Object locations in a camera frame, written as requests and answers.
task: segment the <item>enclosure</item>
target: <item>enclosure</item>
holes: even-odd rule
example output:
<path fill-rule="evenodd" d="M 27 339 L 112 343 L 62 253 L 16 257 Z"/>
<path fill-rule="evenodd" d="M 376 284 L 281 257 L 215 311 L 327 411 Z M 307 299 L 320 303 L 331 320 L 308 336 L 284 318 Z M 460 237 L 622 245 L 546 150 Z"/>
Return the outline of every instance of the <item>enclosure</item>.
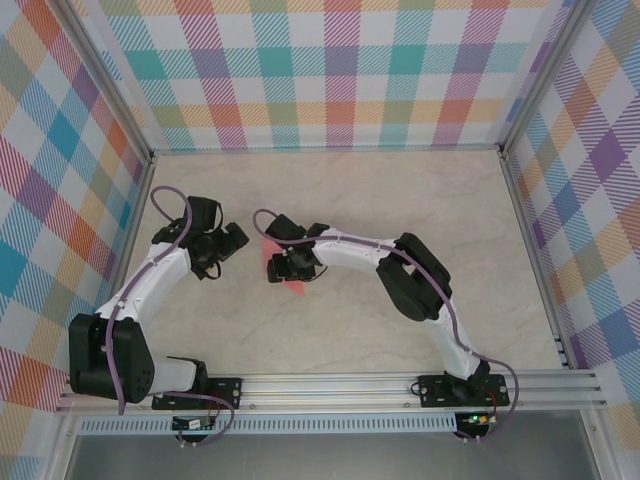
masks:
<path fill-rule="evenodd" d="M 0 1 L 2 478 L 637 477 L 635 0 Z M 241 379 L 235 426 L 189 452 L 151 397 L 120 417 L 67 384 L 71 321 L 167 225 L 159 185 L 249 238 L 144 328 Z M 501 437 L 412 394 L 443 358 L 376 275 L 268 283 L 259 208 L 419 237 L 520 379 L 492 366 L 520 393 Z"/>

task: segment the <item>gray floor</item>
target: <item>gray floor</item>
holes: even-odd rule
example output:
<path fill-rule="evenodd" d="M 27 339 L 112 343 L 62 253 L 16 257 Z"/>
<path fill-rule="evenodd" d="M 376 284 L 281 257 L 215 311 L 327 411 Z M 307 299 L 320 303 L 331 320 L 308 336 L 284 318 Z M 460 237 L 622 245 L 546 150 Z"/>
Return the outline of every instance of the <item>gray floor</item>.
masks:
<path fill-rule="evenodd" d="M 375 276 L 332 267 L 304 296 L 267 283 L 251 223 L 266 207 L 361 236 L 418 235 L 452 274 L 477 350 L 517 369 L 560 363 L 495 152 L 310 152 L 160 157 L 153 181 L 222 203 L 250 244 L 222 278 L 194 275 L 147 333 L 152 349 L 205 360 L 210 372 L 441 370 L 421 324 L 399 314 Z M 180 200 L 158 195 L 180 215 Z M 263 219 L 264 226 L 269 218 Z M 166 222 L 145 209 L 131 267 Z"/>
<path fill-rule="evenodd" d="M 595 480 L 578 412 L 517 413 L 498 437 L 229 435 L 201 449 L 163 437 L 79 437 L 67 480 Z"/>

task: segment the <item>robotic arm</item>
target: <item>robotic arm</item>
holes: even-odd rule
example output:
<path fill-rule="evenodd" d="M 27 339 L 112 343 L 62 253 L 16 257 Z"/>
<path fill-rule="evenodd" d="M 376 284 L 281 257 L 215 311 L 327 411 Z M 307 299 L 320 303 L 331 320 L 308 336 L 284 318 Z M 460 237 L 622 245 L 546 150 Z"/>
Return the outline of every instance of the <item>robotic arm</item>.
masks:
<path fill-rule="evenodd" d="M 408 254 L 433 277 L 445 295 L 451 299 L 449 272 L 415 235 L 404 233 L 396 240 L 367 239 L 348 235 L 319 223 L 305 230 L 285 215 L 278 215 L 265 233 L 276 240 L 284 241 L 315 238 L 315 241 L 297 245 L 279 244 L 283 253 L 273 255 L 267 264 L 269 282 L 311 281 L 317 278 L 316 268 L 330 265 L 342 265 L 378 275 L 400 313 L 411 320 L 424 322 L 443 358 L 445 379 L 451 387 L 451 393 L 463 404 L 473 404 L 485 396 L 489 364 L 458 344 L 449 310 L 427 279 L 405 259 L 381 248 L 393 247 Z M 341 241 L 340 237 L 349 237 L 352 240 Z M 356 243 L 353 239 L 364 240 L 363 243 L 367 245 Z M 463 345 L 472 348 L 460 324 L 458 336 Z"/>
<path fill-rule="evenodd" d="M 155 259 L 183 233 L 187 212 L 162 228 L 152 239 L 142 265 L 107 303 L 94 315 L 77 315 L 69 326 L 71 388 L 76 393 L 116 398 L 105 348 L 108 319 L 116 305 L 113 354 L 122 385 L 124 400 L 139 403 L 146 396 L 166 391 L 206 390 L 207 373 L 203 362 L 172 358 L 149 351 L 144 332 L 173 286 L 192 271 L 202 280 L 220 276 L 224 262 L 249 242 L 235 223 L 222 228 L 222 208 L 208 198 L 188 197 L 192 211 L 189 231 L 180 244 L 160 261 Z M 216 226 L 217 212 L 220 220 Z M 210 274 L 217 268 L 217 276 Z M 131 288 L 127 302 L 123 292 Z"/>

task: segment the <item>marble floor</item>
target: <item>marble floor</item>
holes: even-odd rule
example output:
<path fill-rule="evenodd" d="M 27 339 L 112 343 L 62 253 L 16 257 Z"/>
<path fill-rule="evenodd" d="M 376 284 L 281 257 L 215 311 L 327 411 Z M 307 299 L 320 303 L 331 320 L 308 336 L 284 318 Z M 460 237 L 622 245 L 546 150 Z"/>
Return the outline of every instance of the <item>marble floor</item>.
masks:
<path fill-rule="evenodd" d="M 251 222 L 265 207 L 306 227 L 418 235 L 451 272 L 478 351 L 517 369 L 560 368 L 495 152 L 163 156 L 153 185 L 163 184 L 218 200 L 225 224 L 237 222 L 251 241 L 222 264 L 219 280 L 179 282 L 147 334 L 154 351 L 205 360 L 221 374 L 442 369 L 423 326 L 395 310 L 377 276 L 331 267 L 304 296 L 267 283 Z M 181 215 L 177 197 L 158 200 Z M 148 203 L 129 273 L 165 223 Z"/>

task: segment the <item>plaid backdrop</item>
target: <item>plaid backdrop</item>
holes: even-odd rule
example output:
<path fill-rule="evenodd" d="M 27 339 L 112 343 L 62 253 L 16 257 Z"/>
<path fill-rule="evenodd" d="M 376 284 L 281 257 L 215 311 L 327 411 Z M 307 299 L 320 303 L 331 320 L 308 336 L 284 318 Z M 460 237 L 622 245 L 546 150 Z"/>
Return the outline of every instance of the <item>plaid backdrop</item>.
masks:
<path fill-rule="evenodd" d="M 579 366 L 600 374 L 637 467 L 639 92 L 640 1 L 602 0 L 511 159 Z"/>
<path fill-rule="evenodd" d="M 110 288 L 142 163 L 44 0 L 0 0 L 0 478 L 35 475 L 65 328 Z"/>
<path fill-rule="evenodd" d="M 561 3 L 74 1 L 150 143 L 174 150 L 493 144 Z"/>

